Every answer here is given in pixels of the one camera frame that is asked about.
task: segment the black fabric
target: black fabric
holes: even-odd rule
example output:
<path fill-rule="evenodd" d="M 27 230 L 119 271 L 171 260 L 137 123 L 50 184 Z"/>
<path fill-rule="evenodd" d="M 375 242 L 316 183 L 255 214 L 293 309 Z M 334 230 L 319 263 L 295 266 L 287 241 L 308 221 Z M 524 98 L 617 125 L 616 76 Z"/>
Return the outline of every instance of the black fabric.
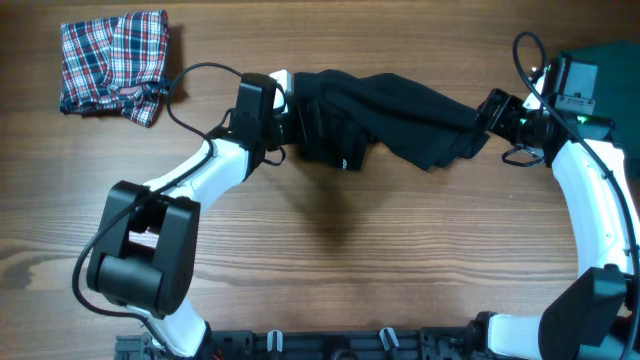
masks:
<path fill-rule="evenodd" d="M 287 103 L 302 121 L 302 155 L 340 168 L 360 169 L 375 141 L 427 170 L 473 157 L 489 138 L 474 109 L 395 74 L 296 73 L 293 90 Z"/>

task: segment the robotic arm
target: robotic arm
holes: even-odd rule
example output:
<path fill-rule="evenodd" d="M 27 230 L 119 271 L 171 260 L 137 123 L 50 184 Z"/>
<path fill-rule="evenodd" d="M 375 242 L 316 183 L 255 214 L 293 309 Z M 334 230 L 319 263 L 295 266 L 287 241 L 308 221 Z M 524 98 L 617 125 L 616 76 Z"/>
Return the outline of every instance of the robotic arm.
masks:
<path fill-rule="evenodd" d="M 549 89 L 571 78 L 571 71 L 580 67 L 574 62 L 545 69 L 536 82 L 538 91 L 554 92 Z M 545 78 L 552 77 L 552 70 L 556 71 L 554 81 L 545 83 Z M 623 304 L 630 307 L 635 301 L 630 290 L 634 285 L 630 281 L 633 268 L 629 239 L 619 199 L 593 158 L 569 134 L 552 126 L 539 102 L 529 98 L 525 105 L 498 89 L 479 108 L 478 119 L 515 146 L 503 156 L 505 162 L 528 165 L 509 160 L 512 152 L 525 151 L 534 156 L 532 163 L 546 162 L 552 168 L 567 200 L 576 237 L 579 279 L 542 316 L 481 313 L 466 327 L 414 332 L 391 328 L 379 333 L 212 332 L 186 298 L 193 275 L 199 216 L 225 191 L 246 180 L 266 151 L 287 143 L 290 122 L 295 120 L 284 101 L 284 96 L 294 90 L 291 80 L 292 75 L 284 70 L 270 77 L 243 75 L 236 103 L 238 116 L 231 120 L 228 130 L 216 128 L 209 134 L 215 137 L 213 156 L 177 187 L 153 193 L 204 159 L 208 143 L 203 142 L 200 150 L 175 170 L 144 186 L 123 181 L 112 188 L 101 227 L 113 214 L 141 198 L 146 200 L 96 244 L 87 283 L 110 302 L 147 318 L 164 345 L 149 335 L 119 338 L 116 357 L 211 359 L 216 355 L 222 359 L 224 355 L 227 359 L 338 360 L 378 358 L 381 354 L 394 360 L 555 359 L 567 358 L 567 354 L 571 358 L 576 351 L 581 359 L 619 356 L 628 324 L 617 314 Z M 593 87 L 594 82 L 583 86 Z M 615 146 L 612 122 L 576 107 L 590 99 L 561 101 L 562 92 L 555 93 L 556 109 L 564 110 L 565 117 L 574 120 L 572 126 L 613 170 L 632 210 L 633 227 L 640 228 L 625 181 L 624 154 Z M 280 110 L 274 115 L 272 109 Z M 156 248 L 130 242 L 129 231 L 158 233 Z M 234 355 L 236 348 L 242 349 L 242 355 Z"/>

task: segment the green fabric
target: green fabric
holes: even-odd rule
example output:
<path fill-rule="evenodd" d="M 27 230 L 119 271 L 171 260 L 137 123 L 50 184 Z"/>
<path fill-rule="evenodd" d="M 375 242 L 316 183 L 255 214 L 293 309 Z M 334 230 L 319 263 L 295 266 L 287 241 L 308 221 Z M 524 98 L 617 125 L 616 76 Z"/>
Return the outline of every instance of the green fabric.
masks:
<path fill-rule="evenodd" d="M 640 177 L 640 44 L 616 42 L 565 53 L 598 65 L 593 115 L 615 121 L 627 177 Z"/>

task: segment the plaid shirt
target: plaid shirt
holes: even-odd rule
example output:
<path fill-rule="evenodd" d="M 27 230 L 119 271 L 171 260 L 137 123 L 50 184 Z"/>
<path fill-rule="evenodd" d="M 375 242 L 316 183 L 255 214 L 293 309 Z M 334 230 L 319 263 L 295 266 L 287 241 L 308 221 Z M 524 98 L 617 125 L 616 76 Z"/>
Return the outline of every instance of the plaid shirt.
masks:
<path fill-rule="evenodd" d="M 65 114 L 116 112 L 145 127 L 153 122 L 169 43 L 166 11 L 62 24 Z"/>

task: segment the wood grain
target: wood grain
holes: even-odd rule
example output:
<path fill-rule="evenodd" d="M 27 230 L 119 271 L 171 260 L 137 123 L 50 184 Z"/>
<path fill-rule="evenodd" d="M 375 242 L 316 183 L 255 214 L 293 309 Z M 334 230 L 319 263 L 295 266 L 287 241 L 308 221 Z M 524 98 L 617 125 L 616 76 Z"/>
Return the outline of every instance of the wood grain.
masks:
<path fill-rule="evenodd" d="M 75 302 L 71 269 L 113 184 L 157 177 L 199 146 L 162 110 L 151 129 L 59 113 L 60 23 L 164 8 L 170 75 L 200 61 L 263 73 L 395 72 L 470 106 L 494 87 L 525 95 L 511 60 L 522 30 L 551 54 L 640 39 L 637 2 L 100 3 L 0 8 L 3 359 L 110 358 L 116 334 L 141 332 Z M 522 54 L 538 61 L 532 44 Z M 186 79 L 176 112 L 210 129 L 236 89 L 237 79 L 203 70 Z M 201 220 L 191 299 L 214 329 L 255 331 L 540 313 L 575 278 L 573 234 L 551 171 L 502 164 L 507 148 L 492 138 L 472 160 L 422 172 L 375 146 L 360 173 L 288 148 L 283 166 L 259 168 Z"/>

